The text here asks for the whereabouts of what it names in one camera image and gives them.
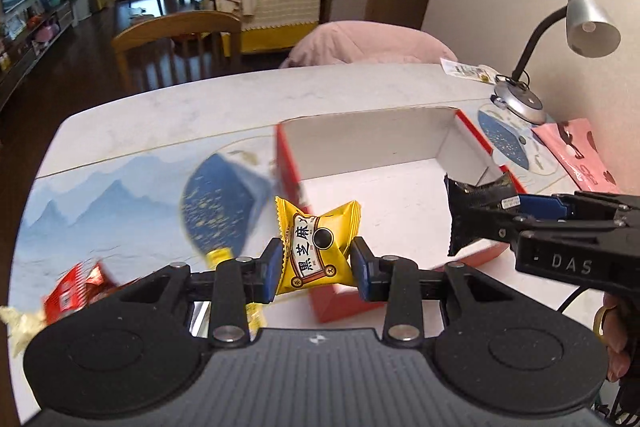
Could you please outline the right hand with ring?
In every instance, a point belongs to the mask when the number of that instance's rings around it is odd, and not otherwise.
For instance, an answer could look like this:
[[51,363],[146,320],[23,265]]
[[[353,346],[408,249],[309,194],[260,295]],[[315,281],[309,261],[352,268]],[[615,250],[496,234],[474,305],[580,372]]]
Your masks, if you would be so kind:
[[616,383],[624,377],[631,366],[631,356],[626,349],[628,333],[623,323],[623,300],[620,297],[605,293],[602,306],[593,319],[593,332],[605,344],[608,351],[608,377]]

